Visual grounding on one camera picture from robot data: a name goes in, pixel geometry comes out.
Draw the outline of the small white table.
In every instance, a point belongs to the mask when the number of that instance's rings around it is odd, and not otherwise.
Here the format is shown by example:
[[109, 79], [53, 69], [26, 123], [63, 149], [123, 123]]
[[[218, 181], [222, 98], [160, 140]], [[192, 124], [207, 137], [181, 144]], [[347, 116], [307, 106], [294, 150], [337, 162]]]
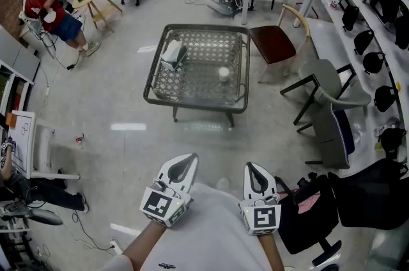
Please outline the small white table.
[[25, 178], [79, 180], [79, 174], [60, 174], [52, 170], [51, 140], [57, 127], [36, 116], [34, 112], [12, 111], [15, 125], [9, 126], [8, 136], [16, 143], [13, 165]]

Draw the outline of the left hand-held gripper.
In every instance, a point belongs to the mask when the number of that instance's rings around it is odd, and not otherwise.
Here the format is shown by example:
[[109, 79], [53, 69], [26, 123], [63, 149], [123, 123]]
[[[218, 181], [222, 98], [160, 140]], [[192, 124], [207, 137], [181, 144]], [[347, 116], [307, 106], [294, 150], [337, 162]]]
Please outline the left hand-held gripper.
[[[146, 187], [140, 211], [149, 220], [172, 227], [194, 201], [188, 192], [195, 182], [198, 166], [196, 153], [179, 155], [165, 162], [158, 178], [154, 179], [151, 187]], [[164, 182], [174, 183], [180, 191]]]

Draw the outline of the person's right forearm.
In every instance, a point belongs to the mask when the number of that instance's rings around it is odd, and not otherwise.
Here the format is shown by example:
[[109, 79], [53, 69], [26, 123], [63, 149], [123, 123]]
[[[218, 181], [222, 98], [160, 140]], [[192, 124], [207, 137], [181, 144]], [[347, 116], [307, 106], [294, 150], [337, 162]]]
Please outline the person's right forearm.
[[285, 271], [273, 234], [258, 235], [272, 271]]

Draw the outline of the white shelving rack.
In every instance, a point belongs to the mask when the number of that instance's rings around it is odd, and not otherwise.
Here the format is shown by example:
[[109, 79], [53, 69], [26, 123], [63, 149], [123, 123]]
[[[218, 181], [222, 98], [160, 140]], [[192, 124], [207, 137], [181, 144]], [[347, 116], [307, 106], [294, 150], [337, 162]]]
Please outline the white shelving rack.
[[[338, 36], [332, 19], [330, 18], [330, 22], [312, 19], [310, 20], [310, 24], [312, 25], [312, 40], [318, 53], [318, 57], [320, 59], [329, 60], [337, 69], [350, 64], [350, 61], [346, 57], [346, 51], [343, 47], [343, 43]], [[349, 156], [351, 173], [360, 171], [373, 162], [387, 156], [385, 149], [380, 152], [379, 156], [373, 155], [373, 153], [368, 150], [372, 137], [367, 133], [366, 129], [366, 108], [367, 106], [345, 110], [352, 129], [353, 139], [355, 141], [355, 151]], [[400, 126], [400, 121], [390, 121], [386, 128], [392, 125]], [[409, 167], [409, 161], [406, 160], [400, 162], [404, 162]]]

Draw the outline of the shelf of black devices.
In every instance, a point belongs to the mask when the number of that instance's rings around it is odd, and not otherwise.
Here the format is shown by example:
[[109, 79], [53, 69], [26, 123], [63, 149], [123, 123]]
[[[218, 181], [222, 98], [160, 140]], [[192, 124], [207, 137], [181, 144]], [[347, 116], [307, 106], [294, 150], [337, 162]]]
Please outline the shelf of black devices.
[[409, 0], [321, 0], [371, 101], [368, 150], [384, 150], [381, 132], [390, 121], [406, 130], [389, 155], [409, 161]]

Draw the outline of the wicker glass-top coffee table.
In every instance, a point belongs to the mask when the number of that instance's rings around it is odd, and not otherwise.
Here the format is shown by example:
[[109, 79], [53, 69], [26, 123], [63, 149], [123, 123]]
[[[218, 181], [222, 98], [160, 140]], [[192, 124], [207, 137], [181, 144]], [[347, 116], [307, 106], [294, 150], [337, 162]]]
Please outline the wicker glass-top coffee table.
[[[182, 41], [187, 55], [175, 72], [161, 64], [172, 40]], [[250, 34], [245, 27], [211, 24], [165, 26], [151, 64], [143, 98], [169, 106], [173, 120], [179, 108], [221, 112], [230, 125], [249, 101]], [[219, 69], [227, 67], [229, 80], [220, 82]]]

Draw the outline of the black mesh chair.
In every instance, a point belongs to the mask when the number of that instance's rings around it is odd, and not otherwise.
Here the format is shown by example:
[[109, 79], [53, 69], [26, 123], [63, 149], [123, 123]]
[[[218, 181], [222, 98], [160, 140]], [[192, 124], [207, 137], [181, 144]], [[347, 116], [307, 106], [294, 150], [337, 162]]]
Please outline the black mesh chair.
[[409, 220], [409, 168], [381, 159], [344, 178], [329, 172], [344, 227], [392, 230]]

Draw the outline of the person's left forearm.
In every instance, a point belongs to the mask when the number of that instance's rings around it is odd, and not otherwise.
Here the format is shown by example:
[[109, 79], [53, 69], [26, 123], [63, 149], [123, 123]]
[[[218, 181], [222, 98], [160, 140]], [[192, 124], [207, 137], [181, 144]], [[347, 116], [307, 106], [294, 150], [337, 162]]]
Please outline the person's left forearm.
[[167, 227], [151, 221], [141, 234], [124, 250], [133, 271], [140, 271], [150, 252], [160, 240]]

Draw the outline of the pink cloth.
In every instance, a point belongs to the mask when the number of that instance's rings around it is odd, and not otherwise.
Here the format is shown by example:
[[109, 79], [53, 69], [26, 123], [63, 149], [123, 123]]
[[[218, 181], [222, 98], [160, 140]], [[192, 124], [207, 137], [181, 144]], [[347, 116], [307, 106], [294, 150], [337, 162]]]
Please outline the pink cloth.
[[320, 192], [312, 195], [311, 197], [305, 199], [301, 203], [298, 204], [298, 213], [303, 214], [305, 212], [308, 212], [313, 205], [317, 202], [317, 200], [320, 198]]

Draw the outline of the white tissue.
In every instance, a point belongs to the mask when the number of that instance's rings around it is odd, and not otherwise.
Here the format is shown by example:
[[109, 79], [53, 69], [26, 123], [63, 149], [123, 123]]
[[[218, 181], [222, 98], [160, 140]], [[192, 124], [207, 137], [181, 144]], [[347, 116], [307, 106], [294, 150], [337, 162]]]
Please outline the white tissue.
[[181, 47], [182, 41], [172, 40], [162, 54], [162, 60], [170, 63], [177, 62]]

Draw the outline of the white cabinet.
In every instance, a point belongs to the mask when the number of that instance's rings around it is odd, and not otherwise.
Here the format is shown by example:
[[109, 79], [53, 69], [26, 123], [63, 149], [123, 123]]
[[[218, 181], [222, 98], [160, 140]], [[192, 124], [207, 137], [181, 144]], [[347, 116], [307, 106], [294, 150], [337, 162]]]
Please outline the white cabinet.
[[0, 114], [22, 111], [40, 60], [0, 25]]

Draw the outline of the brown seat wooden chair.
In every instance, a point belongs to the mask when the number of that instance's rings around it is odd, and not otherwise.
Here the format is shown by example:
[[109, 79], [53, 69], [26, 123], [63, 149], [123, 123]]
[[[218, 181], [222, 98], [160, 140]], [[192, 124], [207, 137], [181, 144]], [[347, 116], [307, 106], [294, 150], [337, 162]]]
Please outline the brown seat wooden chair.
[[[291, 12], [296, 19], [303, 25], [305, 30], [304, 39], [300, 42], [296, 49], [289, 37], [281, 28], [281, 23], [286, 12]], [[260, 73], [258, 83], [263, 82], [264, 75], [271, 65], [282, 63], [290, 59], [295, 59], [305, 48], [308, 42], [311, 41], [311, 30], [306, 21], [306, 18], [296, 9], [284, 4], [282, 6], [279, 20], [274, 26], [260, 26], [249, 29], [251, 40], [254, 42], [259, 53], [265, 61], [265, 67]]]

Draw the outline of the grey chair blue cushion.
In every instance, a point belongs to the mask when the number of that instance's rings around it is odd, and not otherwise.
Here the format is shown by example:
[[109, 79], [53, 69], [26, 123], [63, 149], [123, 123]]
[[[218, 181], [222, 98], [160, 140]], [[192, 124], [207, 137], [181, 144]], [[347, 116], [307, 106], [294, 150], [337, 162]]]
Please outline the grey chair blue cushion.
[[355, 151], [355, 142], [348, 117], [343, 110], [335, 111], [327, 103], [312, 116], [320, 160], [306, 161], [309, 165], [322, 165], [329, 169], [349, 169], [349, 155]]

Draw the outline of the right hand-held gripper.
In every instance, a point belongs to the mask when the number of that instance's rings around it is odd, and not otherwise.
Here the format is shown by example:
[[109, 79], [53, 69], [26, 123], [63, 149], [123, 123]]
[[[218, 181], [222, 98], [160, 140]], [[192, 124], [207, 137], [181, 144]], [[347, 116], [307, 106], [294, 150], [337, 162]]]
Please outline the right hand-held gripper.
[[[249, 235], [269, 235], [279, 229], [280, 195], [275, 178], [264, 167], [247, 162], [243, 174], [243, 200], [240, 215]], [[265, 198], [253, 198], [253, 195]]]

